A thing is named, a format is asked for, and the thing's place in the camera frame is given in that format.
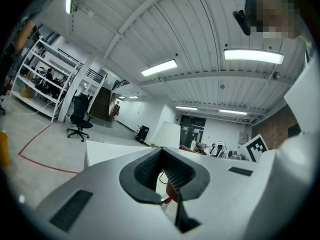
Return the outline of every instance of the brick wall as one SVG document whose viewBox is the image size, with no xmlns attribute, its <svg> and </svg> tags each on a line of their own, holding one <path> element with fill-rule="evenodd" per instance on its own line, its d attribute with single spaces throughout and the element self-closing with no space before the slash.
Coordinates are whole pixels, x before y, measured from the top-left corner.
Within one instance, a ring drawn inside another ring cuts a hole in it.
<svg viewBox="0 0 320 240">
<path fill-rule="evenodd" d="M 265 121 L 252 127 L 252 138 L 261 134 L 269 150 L 277 149 L 287 138 L 288 128 L 297 120 L 288 105 Z"/>
</svg>

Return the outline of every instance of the staircase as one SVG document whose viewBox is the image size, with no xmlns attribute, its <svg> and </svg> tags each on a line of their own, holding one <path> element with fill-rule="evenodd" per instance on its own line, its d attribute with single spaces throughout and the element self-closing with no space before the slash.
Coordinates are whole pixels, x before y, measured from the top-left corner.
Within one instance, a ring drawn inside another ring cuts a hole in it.
<svg viewBox="0 0 320 240">
<path fill-rule="evenodd" d="M 109 104 L 111 92 L 101 87 L 90 110 L 90 116 L 109 121 Z"/>
</svg>

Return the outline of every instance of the gray floor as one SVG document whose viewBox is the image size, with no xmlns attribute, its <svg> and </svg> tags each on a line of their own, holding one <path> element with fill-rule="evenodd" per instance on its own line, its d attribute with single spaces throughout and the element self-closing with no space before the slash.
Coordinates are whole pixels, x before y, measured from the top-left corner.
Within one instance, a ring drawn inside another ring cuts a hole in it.
<svg viewBox="0 0 320 240">
<path fill-rule="evenodd" d="M 31 162 L 18 153 L 39 132 L 51 124 L 51 119 L 37 113 L 24 102 L 8 97 L 2 106 L 6 115 L 0 115 L 0 130 L 8 136 L 10 165 L 4 170 L 15 193 L 23 195 L 25 202 L 35 208 L 51 191 L 71 179 L 76 174 L 54 170 Z M 83 131 L 90 135 L 91 141 L 127 146 L 142 146 L 135 134 L 118 122 L 112 126 L 102 126 L 93 120 L 93 128 Z M 81 172 L 84 168 L 86 142 L 79 136 L 67 138 L 70 125 L 55 121 L 47 130 L 36 137 L 23 151 L 22 155 L 40 164 L 61 170 Z"/>
</svg>

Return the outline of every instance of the red line on floor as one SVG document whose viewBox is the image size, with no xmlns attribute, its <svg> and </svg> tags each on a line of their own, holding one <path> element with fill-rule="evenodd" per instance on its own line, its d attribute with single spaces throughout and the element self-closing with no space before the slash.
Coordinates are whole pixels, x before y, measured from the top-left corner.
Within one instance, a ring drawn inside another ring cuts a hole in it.
<svg viewBox="0 0 320 240">
<path fill-rule="evenodd" d="M 22 152 L 26 149 L 26 147 L 36 138 L 38 137 L 40 134 L 42 134 L 46 129 L 48 129 L 50 126 L 52 126 L 52 124 L 50 124 L 49 126 L 47 126 L 46 128 L 44 128 L 42 131 L 40 131 L 36 136 L 34 136 L 31 140 L 29 140 L 29 142 L 21 149 L 21 151 L 18 153 L 18 155 L 34 164 L 37 164 L 39 166 L 43 166 L 43 167 L 46 167 L 46 168 L 50 168 L 50 169 L 53 169 L 53 170 L 56 170 L 56 171 L 60 171 L 60 172 L 65 172 L 65 173 L 70 173 L 70 174 L 78 174 L 79 172 L 76 172 L 76 171 L 70 171 L 70 170 L 63 170 L 63 169 L 59 169 L 59 168 L 55 168 L 55 167 L 51 167 L 51 166 L 48 166 L 48 165 L 45 165 L 43 163 L 40 163 L 40 162 L 37 162 L 37 161 L 34 161 L 28 157 L 25 157 L 24 155 L 22 155 Z"/>
</svg>

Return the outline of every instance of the shelf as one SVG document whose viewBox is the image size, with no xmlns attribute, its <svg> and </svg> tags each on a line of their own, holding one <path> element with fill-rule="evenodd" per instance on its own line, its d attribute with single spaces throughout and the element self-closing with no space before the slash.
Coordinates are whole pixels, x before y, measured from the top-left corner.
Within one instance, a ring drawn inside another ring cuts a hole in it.
<svg viewBox="0 0 320 240">
<path fill-rule="evenodd" d="M 73 60 L 68 58 L 66 55 L 64 55 L 62 52 L 56 50 L 53 48 L 51 45 L 47 44 L 46 42 L 42 41 L 41 39 L 39 40 L 41 44 L 45 46 L 45 50 L 54 56 L 56 56 L 58 59 L 62 60 L 64 63 L 67 63 L 71 67 L 75 67 L 77 63 L 75 63 Z"/>
<path fill-rule="evenodd" d="M 65 89 L 63 87 L 61 87 L 60 85 L 57 85 L 56 83 L 50 81 L 49 79 L 45 78 L 43 75 L 39 74 L 37 71 L 33 70 L 31 67 L 29 67 L 28 65 L 26 64 L 22 64 L 25 68 L 27 68 L 28 70 L 30 70 L 32 73 L 36 74 L 38 77 L 44 79 L 45 81 L 47 81 L 48 83 L 52 84 L 53 86 L 59 88 L 60 90 L 64 90 Z"/>
<path fill-rule="evenodd" d="M 50 63 L 49 61 L 47 61 L 45 58 L 42 58 L 41 56 L 39 56 L 38 54 L 36 54 L 34 51 L 30 51 L 31 54 L 33 54 L 34 56 L 36 56 L 40 61 L 42 61 L 44 64 L 46 64 L 47 66 L 58 70 L 59 72 L 61 72 L 62 74 L 66 75 L 66 76 L 70 76 L 70 74 L 64 72 L 62 69 L 58 68 L 57 66 L 53 65 L 52 63 Z"/>
<path fill-rule="evenodd" d="M 33 82 L 31 82 L 29 79 L 18 75 L 17 76 L 22 82 L 24 82 L 27 86 L 31 87 L 33 90 L 35 90 L 37 93 L 39 93 L 40 95 L 42 95 L 43 97 L 47 98 L 49 101 L 53 102 L 53 103 L 59 103 L 56 99 L 52 98 L 50 95 L 44 94 L 42 91 L 38 90 L 35 87 L 35 84 Z"/>
<path fill-rule="evenodd" d="M 12 90 L 11 93 L 16 96 L 18 99 L 20 99 L 21 101 L 25 102 L 26 104 L 28 104 L 30 107 L 33 107 L 34 109 L 36 109 L 37 111 L 45 114 L 48 117 L 53 117 L 54 115 L 54 110 L 50 107 L 50 105 L 48 105 L 47 107 L 45 107 L 47 105 L 47 103 L 45 102 L 40 102 L 37 100 L 34 100 L 32 98 L 25 98 L 22 97 L 20 95 L 20 92 L 16 91 L 16 90 Z M 59 111 L 57 111 L 54 115 L 53 118 L 56 118 L 59 115 Z"/>
</svg>

